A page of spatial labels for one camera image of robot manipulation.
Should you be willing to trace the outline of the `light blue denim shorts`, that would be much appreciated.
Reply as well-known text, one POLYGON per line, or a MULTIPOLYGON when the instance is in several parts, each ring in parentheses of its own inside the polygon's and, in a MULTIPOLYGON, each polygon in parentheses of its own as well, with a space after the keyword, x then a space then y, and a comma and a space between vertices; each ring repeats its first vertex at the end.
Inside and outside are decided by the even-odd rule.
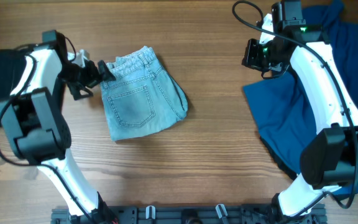
POLYGON ((100 89, 113 141, 154 134, 186 118, 186 95, 153 48, 144 46, 106 66, 114 78, 100 89))

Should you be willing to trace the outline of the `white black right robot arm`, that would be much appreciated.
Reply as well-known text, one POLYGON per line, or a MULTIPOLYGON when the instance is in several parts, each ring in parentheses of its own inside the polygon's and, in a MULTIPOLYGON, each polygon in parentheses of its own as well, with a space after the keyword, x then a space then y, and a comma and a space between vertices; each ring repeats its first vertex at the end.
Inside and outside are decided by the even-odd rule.
POLYGON ((280 219, 302 217, 326 196, 358 187, 358 107, 321 28, 287 27, 250 39, 245 67, 264 80, 244 93, 260 137, 275 161, 295 174, 272 202, 280 219))

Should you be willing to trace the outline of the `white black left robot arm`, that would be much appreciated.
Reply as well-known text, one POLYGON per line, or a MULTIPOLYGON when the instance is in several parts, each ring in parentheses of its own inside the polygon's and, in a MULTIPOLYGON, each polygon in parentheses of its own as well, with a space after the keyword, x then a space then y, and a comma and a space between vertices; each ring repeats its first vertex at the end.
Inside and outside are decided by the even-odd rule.
MULTIPOLYGON (((112 77, 104 61, 86 52, 70 54, 64 41, 0 50, 2 74, 19 81, 0 100, 0 128, 18 161, 36 167, 53 183, 68 206, 70 223, 118 223, 117 215, 86 180, 71 153, 71 133, 61 112, 61 85, 73 98, 92 96, 91 87, 112 77)), ((12 164, 3 155, 1 159, 12 164)))

